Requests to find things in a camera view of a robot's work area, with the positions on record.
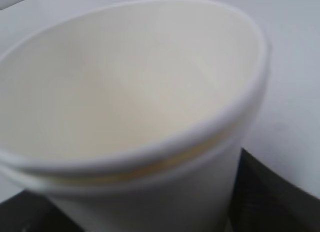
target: white paper cup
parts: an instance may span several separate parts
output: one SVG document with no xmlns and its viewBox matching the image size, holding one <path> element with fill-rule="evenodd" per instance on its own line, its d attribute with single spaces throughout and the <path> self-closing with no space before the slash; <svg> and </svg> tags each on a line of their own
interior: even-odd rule
<svg viewBox="0 0 320 232">
<path fill-rule="evenodd" d="M 256 23 L 214 1 L 62 22 L 0 61 L 1 170 L 90 232 L 221 231 L 268 64 Z"/>
</svg>

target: dark surface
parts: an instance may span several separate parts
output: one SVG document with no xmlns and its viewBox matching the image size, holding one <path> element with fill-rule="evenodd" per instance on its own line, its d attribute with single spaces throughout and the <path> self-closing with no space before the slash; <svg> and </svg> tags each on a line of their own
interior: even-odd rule
<svg viewBox="0 0 320 232">
<path fill-rule="evenodd" d="M 230 207 L 234 232 L 320 232 L 320 200 L 243 152 Z M 0 205 L 0 232 L 81 232 L 47 199 L 22 192 Z"/>
</svg>

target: black object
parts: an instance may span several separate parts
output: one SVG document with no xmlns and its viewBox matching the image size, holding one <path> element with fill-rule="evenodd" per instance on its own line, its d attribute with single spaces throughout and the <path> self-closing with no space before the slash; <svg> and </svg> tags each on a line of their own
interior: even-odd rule
<svg viewBox="0 0 320 232">
<path fill-rule="evenodd" d="M 319 232 L 320 200 L 243 151 L 229 215 L 234 232 Z M 0 205 L 1 232 L 83 232 L 44 197 L 22 192 Z"/>
</svg>

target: cup rim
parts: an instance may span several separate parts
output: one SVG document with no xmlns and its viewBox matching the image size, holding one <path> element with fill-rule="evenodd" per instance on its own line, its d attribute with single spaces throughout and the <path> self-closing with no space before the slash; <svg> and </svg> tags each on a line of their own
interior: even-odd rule
<svg viewBox="0 0 320 232">
<path fill-rule="evenodd" d="M 270 48 L 269 43 L 263 30 L 249 15 L 247 15 L 241 9 L 215 0 L 134 0 L 93 9 L 84 14 L 73 16 L 31 33 L 7 50 L 0 57 L 0 63 L 9 57 L 14 51 L 19 49 L 20 46 L 27 43 L 30 39 L 33 39 L 57 26 L 85 16 L 99 13 L 107 9 L 161 1 L 190 1 L 212 4 L 237 14 L 248 24 L 248 26 L 252 28 L 257 38 L 258 56 L 256 65 L 253 68 L 254 72 L 249 78 L 247 86 L 239 93 L 239 95 L 231 99 L 229 104 L 222 108 L 221 111 L 213 117 L 210 117 L 209 119 L 203 119 L 201 122 L 196 123 L 185 131 L 178 132 L 173 136 L 160 139 L 151 144 L 135 147 L 125 151 L 114 152 L 112 154 L 103 155 L 90 160 L 81 159 L 72 161 L 50 161 L 38 159 L 30 156 L 10 153 L 0 148 L 0 164 L 28 173 L 60 176 L 97 175 L 110 172 L 125 172 L 159 160 L 163 160 L 172 156 L 173 154 L 181 152 L 183 149 L 195 146 L 207 140 L 208 138 L 212 137 L 212 135 L 218 133 L 224 127 L 228 126 L 242 111 L 244 111 L 244 109 L 250 104 L 259 87 L 267 78 L 267 65 Z"/>
</svg>

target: white table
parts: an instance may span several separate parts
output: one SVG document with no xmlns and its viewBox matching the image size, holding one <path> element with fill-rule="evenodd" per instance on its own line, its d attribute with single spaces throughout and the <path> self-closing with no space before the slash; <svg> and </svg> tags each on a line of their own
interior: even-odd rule
<svg viewBox="0 0 320 232">
<path fill-rule="evenodd" d="M 31 32 L 127 0 L 26 0 L 0 11 L 0 54 Z M 273 44 L 265 104 L 244 147 L 320 198 L 320 0 L 221 0 L 247 11 Z M 0 202 L 19 191 L 0 179 Z"/>
</svg>

